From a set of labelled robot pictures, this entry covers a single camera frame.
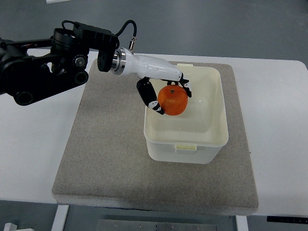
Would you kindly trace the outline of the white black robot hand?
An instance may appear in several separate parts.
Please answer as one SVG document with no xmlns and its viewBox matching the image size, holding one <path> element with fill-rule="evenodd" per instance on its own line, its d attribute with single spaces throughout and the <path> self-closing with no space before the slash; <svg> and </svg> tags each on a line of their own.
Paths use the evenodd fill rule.
<svg viewBox="0 0 308 231">
<path fill-rule="evenodd" d="M 132 54 L 121 48 L 115 51 L 111 70 L 117 76 L 136 75 L 139 78 L 137 90 L 144 104 L 159 114 L 165 114 L 158 102 L 150 79 L 166 81 L 167 85 L 182 87 L 188 98 L 192 96 L 191 84 L 187 77 L 168 61 L 146 55 Z"/>
</svg>

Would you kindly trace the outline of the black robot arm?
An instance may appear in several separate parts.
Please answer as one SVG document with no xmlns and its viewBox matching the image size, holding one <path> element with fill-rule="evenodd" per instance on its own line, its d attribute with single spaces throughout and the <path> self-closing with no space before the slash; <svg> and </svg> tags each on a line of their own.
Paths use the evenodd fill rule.
<svg viewBox="0 0 308 231">
<path fill-rule="evenodd" d="M 73 28 L 56 28 L 48 39 L 12 41 L 0 40 L 0 92 L 12 96 L 21 106 L 44 100 L 85 84 L 90 49 L 98 50 L 98 69 L 108 72 L 117 64 L 114 53 L 118 49 L 121 29 L 111 31 L 79 22 Z"/>
</svg>

